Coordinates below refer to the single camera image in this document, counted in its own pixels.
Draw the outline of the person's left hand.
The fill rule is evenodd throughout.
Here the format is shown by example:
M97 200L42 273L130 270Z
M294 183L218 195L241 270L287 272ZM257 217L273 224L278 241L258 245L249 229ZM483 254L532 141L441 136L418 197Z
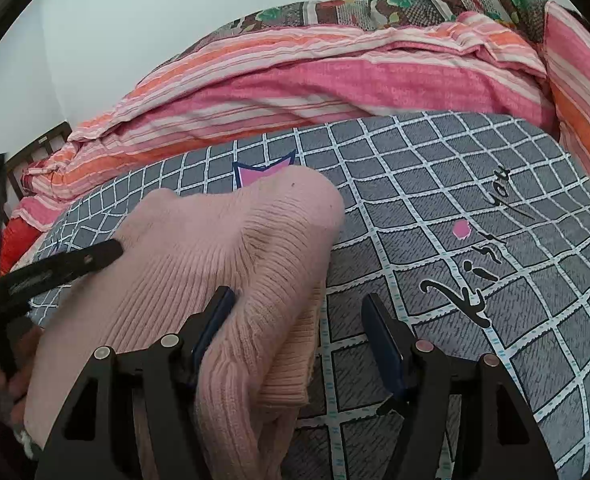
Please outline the person's left hand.
M19 364L12 378L7 378L0 369L0 421L17 432L24 428L26 395L42 334L40 326L33 326L15 344L14 352Z

